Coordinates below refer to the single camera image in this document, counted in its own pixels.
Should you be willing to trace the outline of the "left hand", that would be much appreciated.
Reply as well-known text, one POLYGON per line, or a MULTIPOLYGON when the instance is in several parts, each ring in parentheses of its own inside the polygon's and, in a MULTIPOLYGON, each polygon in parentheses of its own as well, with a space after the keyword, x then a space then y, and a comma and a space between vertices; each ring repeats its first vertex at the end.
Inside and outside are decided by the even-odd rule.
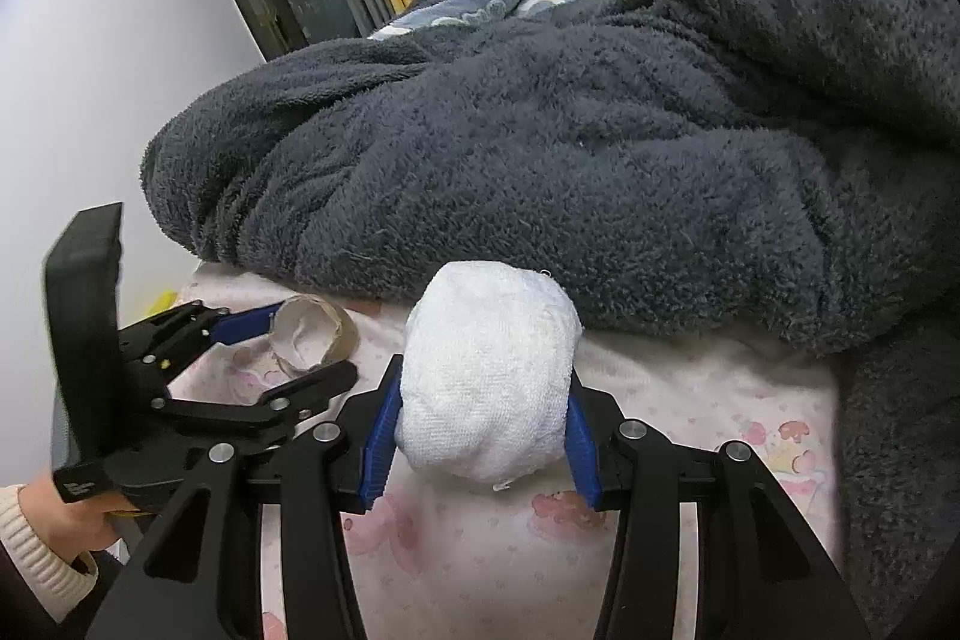
POLYGON ((114 520, 140 510, 122 494, 106 492, 67 503, 44 473, 18 489, 18 505, 31 530, 67 564, 85 552, 105 551, 121 533, 114 520))

